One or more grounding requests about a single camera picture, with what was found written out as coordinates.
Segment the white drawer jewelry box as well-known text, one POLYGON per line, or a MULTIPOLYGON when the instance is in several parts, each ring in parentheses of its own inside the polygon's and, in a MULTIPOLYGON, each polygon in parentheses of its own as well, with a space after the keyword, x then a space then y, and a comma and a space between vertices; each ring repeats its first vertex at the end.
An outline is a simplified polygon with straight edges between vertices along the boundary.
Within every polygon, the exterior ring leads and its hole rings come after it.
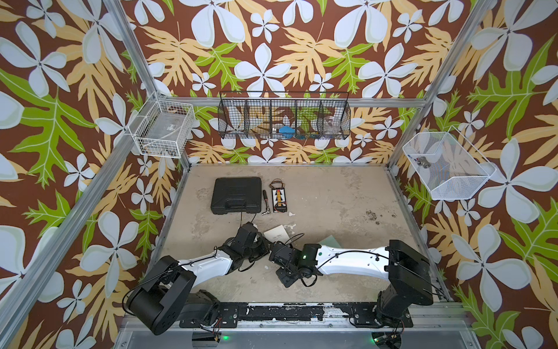
POLYGON ((275 243, 280 241, 286 244, 287 241, 290 239, 290 236, 283 225, 279 225, 275 228, 270 229, 269 231, 264 232, 263 236, 270 243, 275 243))

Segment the teal jewelry box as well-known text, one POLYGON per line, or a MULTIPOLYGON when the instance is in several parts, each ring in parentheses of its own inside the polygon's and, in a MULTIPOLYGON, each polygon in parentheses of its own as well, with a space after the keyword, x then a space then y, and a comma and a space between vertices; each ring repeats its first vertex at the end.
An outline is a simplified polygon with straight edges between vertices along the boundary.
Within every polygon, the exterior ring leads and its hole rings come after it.
POLYGON ((319 244, 327 247, 333 247, 338 249, 341 248, 340 243, 338 243, 338 241, 333 236, 328 236, 327 238, 320 241, 319 244))

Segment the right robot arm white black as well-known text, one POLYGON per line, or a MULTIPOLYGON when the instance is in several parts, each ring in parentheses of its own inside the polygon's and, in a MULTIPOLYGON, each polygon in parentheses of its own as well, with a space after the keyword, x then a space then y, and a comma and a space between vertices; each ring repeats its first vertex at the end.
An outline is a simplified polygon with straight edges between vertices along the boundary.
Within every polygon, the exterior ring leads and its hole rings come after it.
POLYGON ((349 274, 369 276, 389 282, 379 292, 371 309, 356 311, 355 327, 395 327, 405 324, 410 305, 434 303, 430 263, 426 257, 401 240, 390 240, 386 247, 351 250, 321 244, 305 244, 301 250, 281 241, 270 245, 270 261, 279 269, 280 282, 286 288, 312 278, 314 286, 320 276, 349 274))

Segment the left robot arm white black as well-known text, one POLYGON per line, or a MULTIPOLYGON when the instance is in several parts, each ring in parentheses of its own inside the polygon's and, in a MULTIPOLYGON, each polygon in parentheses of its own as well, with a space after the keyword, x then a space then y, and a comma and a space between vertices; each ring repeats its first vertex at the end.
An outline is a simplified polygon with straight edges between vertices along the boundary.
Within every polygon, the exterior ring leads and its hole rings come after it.
POLYGON ((138 318, 154 335, 163 334, 173 324, 208 331, 219 321, 219 300, 195 286, 208 280, 241 271, 270 252, 270 242, 256 226, 247 222, 237 234, 214 251, 190 260, 176 260, 167 255, 155 263, 145 278, 122 300, 126 314, 138 318))

